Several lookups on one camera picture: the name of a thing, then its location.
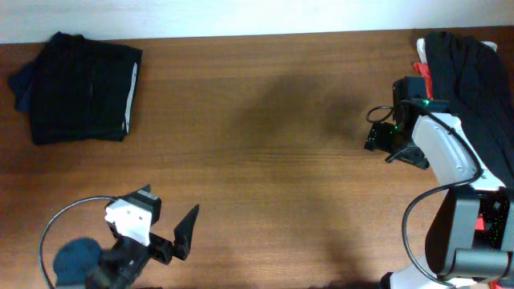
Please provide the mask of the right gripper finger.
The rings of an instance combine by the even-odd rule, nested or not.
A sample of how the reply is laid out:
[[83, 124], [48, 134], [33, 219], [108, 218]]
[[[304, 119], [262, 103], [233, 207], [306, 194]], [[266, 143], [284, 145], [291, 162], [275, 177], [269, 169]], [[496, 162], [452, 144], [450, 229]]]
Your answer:
[[419, 169], [428, 169], [429, 161], [425, 154], [419, 148], [405, 147], [400, 149], [396, 153], [391, 153], [386, 159], [386, 163], [393, 161], [401, 161], [408, 165], [413, 165]]
[[366, 138], [364, 149], [369, 151], [381, 149], [381, 124], [373, 124]]

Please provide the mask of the black shorts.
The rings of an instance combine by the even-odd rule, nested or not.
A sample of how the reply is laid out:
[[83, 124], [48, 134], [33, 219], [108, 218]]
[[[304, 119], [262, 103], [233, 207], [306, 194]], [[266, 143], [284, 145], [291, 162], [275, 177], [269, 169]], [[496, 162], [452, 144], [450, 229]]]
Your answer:
[[38, 55], [30, 125], [37, 145], [122, 141], [130, 131], [143, 52], [61, 32]]

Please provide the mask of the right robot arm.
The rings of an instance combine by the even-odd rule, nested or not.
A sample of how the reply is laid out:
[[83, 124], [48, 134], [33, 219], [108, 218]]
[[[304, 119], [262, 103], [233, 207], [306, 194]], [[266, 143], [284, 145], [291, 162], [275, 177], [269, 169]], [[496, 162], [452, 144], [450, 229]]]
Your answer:
[[408, 248], [407, 222], [425, 197], [445, 196], [425, 239], [425, 254], [400, 271], [385, 274], [381, 288], [463, 288], [487, 283], [513, 286], [513, 190], [496, 177], [467, 139], [461, 119], [446, 100], [432, 100], [421, 77], [393, 84], [386, 118], [373, 120], [365, 142], [369, 151], [432, 169], [439, 186], [417, 196], [402, 217], [402, 241]]

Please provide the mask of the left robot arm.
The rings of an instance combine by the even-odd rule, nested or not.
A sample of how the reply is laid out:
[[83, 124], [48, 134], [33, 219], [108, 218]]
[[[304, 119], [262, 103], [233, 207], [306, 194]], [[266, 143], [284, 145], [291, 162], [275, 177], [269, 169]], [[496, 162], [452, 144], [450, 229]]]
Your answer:
[[[55, 256], [52, 282], [43, 264], [43, 241], [53, 223], [72, 207], [89, 201], [107, 201], [105, 216], [115, 238], [105, 250], [93, 238], [76, 238], [62, 246]], [[150, 260], [165, 266], [174, 258], [185, 261], [190, 254], [199, 206], [195, 205], [173, 229], [174, 240], [153, 234], [159, 220], [161, 199], [146, 185], [119, 197], [95, 196], [61, 209], [45, 227], [39, 241], [39, 266], [49, 288], [130, 288]]]

